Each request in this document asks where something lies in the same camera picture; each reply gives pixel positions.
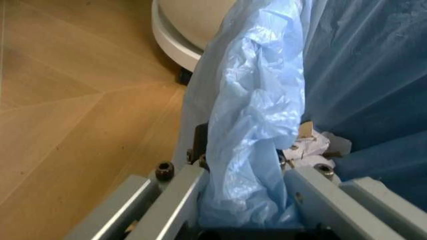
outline wooden floor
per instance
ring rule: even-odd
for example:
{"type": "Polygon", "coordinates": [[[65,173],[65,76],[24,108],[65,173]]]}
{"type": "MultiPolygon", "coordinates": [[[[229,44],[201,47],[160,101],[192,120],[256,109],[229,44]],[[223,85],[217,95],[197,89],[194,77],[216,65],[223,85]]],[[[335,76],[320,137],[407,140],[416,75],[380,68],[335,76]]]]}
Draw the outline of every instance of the wooden floor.
{"type": "Polygon", "coordinates": [[[127,176],[171,159],[185,88],[150,0],[0,7],[0,239],[61,239],[127,176]]]}

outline light blue plastic bag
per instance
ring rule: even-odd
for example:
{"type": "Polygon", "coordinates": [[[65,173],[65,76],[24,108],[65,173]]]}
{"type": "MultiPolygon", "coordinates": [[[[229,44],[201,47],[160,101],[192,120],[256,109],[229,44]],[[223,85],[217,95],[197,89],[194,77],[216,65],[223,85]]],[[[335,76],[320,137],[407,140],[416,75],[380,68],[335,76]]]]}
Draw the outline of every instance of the light blue plastic bag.
{"type": "Polygon", "coordinates": [[[292,145],[304,112],[311,7],[310,0],[238,0],[198,62],[183,102],[175,158],[196,125],[209,121],[202,226],[300,226],[276,149],[292,145]]]}

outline black rubber foot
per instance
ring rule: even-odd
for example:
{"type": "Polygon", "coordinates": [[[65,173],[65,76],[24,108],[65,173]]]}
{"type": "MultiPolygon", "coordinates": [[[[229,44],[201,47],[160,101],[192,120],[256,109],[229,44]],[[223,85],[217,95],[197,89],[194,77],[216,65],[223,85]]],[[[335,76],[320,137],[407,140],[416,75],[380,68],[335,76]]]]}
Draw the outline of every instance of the black rubber foot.
{"type": "Polygon", "coordinates": [[[178,82],[182,85],[188,85],[190,79],[192,78],[193,73],[183,67],[181,67],[181,71],[179,71],[178,82]]]}

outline metal bar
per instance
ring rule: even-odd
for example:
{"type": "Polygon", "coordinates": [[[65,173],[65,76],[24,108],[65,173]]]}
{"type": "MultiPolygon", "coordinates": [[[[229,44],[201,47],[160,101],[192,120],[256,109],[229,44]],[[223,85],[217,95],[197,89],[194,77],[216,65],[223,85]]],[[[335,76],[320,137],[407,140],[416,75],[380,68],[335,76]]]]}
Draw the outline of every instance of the metal bar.
{"type": "Polygon", "coordinates": [[[339,187],[404,238],[427,239],[427,214],[382,182],[364,177],[339,187]]]}
{"type": "Polygon", "coordinates": [[[101,205],[95,208],[66,237],[66,240],[107,240],[120,238],[160,194],[151,180],[132,175],[101,205]]]}
{"type": "Polygon", "coordinates": [[[312,167],[289,170],[284,178],[308,227],[329,226],[342,239],[403,239],[312,167]]]}
{"type": "Polygon", "coordinates": [[[141,218],[127,240],[173,240],[185,224],[196,223],[197,199],[205,187],[208,173],[201,167],[186,165],[141,218]]]}

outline trash bag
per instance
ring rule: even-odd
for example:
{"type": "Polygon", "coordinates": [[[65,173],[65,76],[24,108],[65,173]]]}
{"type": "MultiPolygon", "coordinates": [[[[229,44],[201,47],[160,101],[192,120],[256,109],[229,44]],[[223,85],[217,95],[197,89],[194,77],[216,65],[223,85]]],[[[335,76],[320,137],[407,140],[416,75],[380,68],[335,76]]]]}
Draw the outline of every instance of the trash bag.
{"type": "Polygon", "coordinates": [[[209,122],[204,227],[300,226],[276,149],[292,145],[304,113],[311,7],[310,0],[238,0],[195,68],[180,144],[191,142],[188,129],[209,122]]]}
{"type": "Polygon", "coordinates": [[[312,36],[303,120],[352,141],[335,173],[427,211],[427,1],[329,0],[312,36]]]}

